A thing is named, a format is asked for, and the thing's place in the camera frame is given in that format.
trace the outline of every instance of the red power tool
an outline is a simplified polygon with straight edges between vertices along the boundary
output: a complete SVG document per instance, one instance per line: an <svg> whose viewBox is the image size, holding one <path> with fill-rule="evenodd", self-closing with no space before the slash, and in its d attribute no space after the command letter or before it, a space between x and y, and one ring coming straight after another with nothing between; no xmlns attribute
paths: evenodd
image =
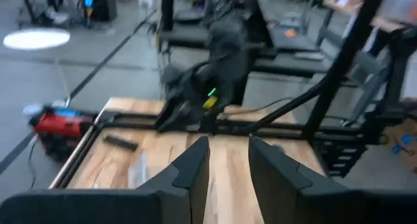
<svg viewBox="0 0 417 224"><path fill-rule="evenodd" d="M40 113L31 117L29 123L38 134L45 153L63 161L71 155L97 115L46 106Z"/></svg>

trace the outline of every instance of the cardboard box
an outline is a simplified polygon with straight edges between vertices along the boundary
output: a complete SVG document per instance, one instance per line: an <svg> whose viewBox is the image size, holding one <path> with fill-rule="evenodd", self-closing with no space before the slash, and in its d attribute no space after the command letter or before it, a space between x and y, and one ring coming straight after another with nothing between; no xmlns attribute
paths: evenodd
<svg viewBox="0 0 417 224"><path fill-rule="evenodd" d="M387 127L385 134L392 153L401 156L405 165L417 174L417 122L407 119L401 125Z"/></svg>

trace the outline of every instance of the gray concrete floor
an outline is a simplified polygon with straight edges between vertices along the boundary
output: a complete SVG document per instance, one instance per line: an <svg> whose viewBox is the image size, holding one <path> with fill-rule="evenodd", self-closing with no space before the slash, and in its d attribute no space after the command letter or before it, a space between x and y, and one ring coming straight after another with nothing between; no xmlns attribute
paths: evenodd
<svg viewBox="0 0 417 224"><path fill-rule="evenodd" d="M300 10L299 5L287 0L261 1L268 8L267 18L279 19L284 12ZM0 38L17 29L15 21L20 5L21 0L0 0ZM46 51L23 52L0 46L0 160L30 132L27 120L22 116L24 106L47 103L65 96L59 70L54 65L56 59L59 59L68 88L72 90L144 18L144 13L138 12L135 1L119 3L118 10L119 17L112 23L110 33L75 28L71 30L72 37L68 44ZM323 16L321 9L313 9L309 14L312 38L317 36ZM335 16L332 28L341 33L347 19ZM146 29L141 29L74 98L72 106L98 111L111 96L160 99L156 52L152 43L153 38L146 35ZM337 53L329 45L324 45L324 49ZM206 56L205 52L176 49L173 60L190 65ZM259 107L278 98L296 96L311 85L295 77L251 74L244 105ZM332 106L332 115L342 115L340 109L353 105L357 96L358 93L352 90L340 91ZM306 120L310 107L311 104L305 105L295 111L299 122ZM0 175L0 201L29 189L32 176L27 166L28 155L29 148L26 148ZM35 147L33 163L36 167L36 188L47 187L61 167L61 164L43 155L38 146ZM351 188L417 188L417 175L410 173L400 158L380 146L370 147L352 172L338 181Z"/></svg>

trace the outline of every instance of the wooden table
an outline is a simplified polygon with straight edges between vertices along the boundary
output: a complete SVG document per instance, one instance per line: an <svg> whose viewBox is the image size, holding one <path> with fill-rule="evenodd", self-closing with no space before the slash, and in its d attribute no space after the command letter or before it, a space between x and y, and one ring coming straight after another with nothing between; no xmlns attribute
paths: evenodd
<svg viewBox="0 0 417 224"><path fill-rule="evenodd" d="M104 109L157 114L163 102L111 98ZM236 115L235 119L256 120L265 112ZM294 122L286 114L279 122ZM103 143L103 136L111 133L139 142L135 152ZM105 129L83 159L67 188L127 189L127 171L141 153L147 153L147 169L154 176L169 165L200 135L163 133L149 130ZM286 154L314 171L324 174L313 149L305 141L264 139L271 145L281 145ZM248 138L230 135L210 136L210 179L208 185L205 223L244 224L263 223L261 211L252 186L248 162ZM73 156L64 168L71 163Z"/></svg>
<svg viewBox="0 0 417 224"><path fill-rule="evenodd" d="M338 4L335 0L324 0L323 5L348 16L354 16L358 11L357 7L350 5L343 6ZM389 33L396 29L404 28L404 25L401 25L400 23L386 20L378 16L373 18L371 24Z"/></svg>

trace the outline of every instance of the green led light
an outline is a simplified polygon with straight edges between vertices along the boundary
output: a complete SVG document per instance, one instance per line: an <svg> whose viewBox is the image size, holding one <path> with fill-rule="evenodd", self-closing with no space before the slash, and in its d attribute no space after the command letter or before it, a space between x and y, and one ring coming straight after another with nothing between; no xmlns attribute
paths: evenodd
<svg viewBox="0 0 417 224"><path fill-rule="evenodd" d="M208 97L212 96L214 94L214 91L216 91L216 88L213 88L207 96Z"/></svg>

